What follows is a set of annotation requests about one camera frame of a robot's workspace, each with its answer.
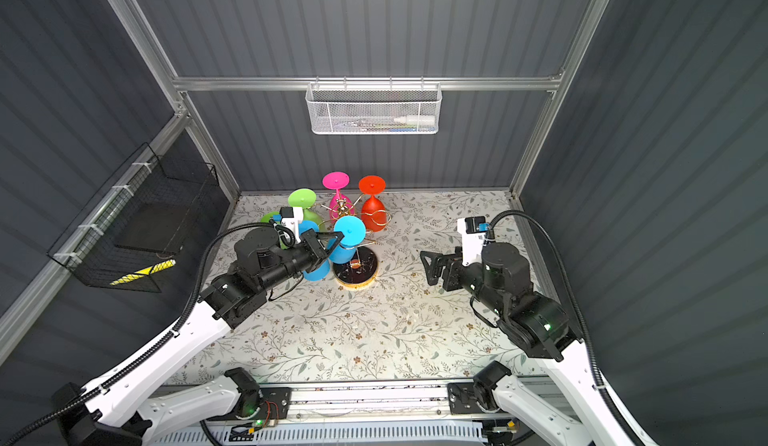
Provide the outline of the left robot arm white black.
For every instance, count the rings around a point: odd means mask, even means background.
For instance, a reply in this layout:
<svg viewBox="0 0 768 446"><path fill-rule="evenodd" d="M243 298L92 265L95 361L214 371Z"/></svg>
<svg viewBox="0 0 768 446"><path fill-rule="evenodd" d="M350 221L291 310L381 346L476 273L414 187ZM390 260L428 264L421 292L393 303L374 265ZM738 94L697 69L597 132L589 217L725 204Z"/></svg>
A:
<svg viewBox="0 0 768 446"><path fill-rule="evenodd" d="M56 421L69 445L146 445L209 418L233 414L262 426L276 406L242 367L166 398L154 392L193 356L235 330L271 300L274 287L299 281L338 250L340 232L295 235L269 223L243 226L236 259L209 286L197 285L179 319L112 371L54 396Z"/></svg>

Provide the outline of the blue wine glass front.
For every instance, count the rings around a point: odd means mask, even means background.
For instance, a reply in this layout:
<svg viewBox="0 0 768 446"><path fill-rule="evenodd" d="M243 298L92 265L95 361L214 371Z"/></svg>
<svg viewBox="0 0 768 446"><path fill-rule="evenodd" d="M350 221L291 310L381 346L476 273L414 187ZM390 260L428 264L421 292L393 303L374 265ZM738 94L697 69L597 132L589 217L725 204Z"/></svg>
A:
<svg viewBox="0 0 768 446"><path fill-rule="evenodd" d="M366 226L363 221L356 216L346 216L334 224L333 231L344 233L344 240L336 248L333 248L329 260L334 264L344 264L349 262L358 246L366 238Z"/></svg>

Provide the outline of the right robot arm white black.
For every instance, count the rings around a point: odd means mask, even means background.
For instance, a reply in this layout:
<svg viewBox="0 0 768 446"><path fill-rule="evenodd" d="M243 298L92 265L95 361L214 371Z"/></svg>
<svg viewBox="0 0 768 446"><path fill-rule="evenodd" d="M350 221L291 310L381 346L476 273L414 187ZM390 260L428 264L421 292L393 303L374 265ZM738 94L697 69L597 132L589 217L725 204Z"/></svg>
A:
<svg viewBox="0 0 768 446"><path fill-rule="evenodd" d="M537 364L565 396L576 416L570 418L524 386L511 368L494 360L473 377L474 397L486 411L505 412L522 421L550 445L650 445L652 438L611 395L588 345L570 325L557 301L537 292L530 264L509 243L482 247L473 262L464 253L423 251L420 259L429 284L465 290L472 305L481 304L497 318L500 330Z"/></svg>

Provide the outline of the lime green wine glass front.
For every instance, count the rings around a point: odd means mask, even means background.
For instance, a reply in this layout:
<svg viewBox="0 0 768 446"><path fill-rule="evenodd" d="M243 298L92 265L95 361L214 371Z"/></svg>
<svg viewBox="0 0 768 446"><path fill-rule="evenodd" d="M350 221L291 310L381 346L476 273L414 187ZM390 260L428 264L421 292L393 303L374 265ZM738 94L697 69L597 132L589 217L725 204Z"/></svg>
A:
<svg viewBox="0 0 768 446"><path fill-rule="evenodd" d="M269 223L274 222L276 224L282 224L282 215L279 211L272 211L264 214L262 218L259 220L260 222ZM278 232L279 236L279 245L282 249L287 249L288 245L285 243L286 240L288 240L288 236L286 233Z"/></svg>

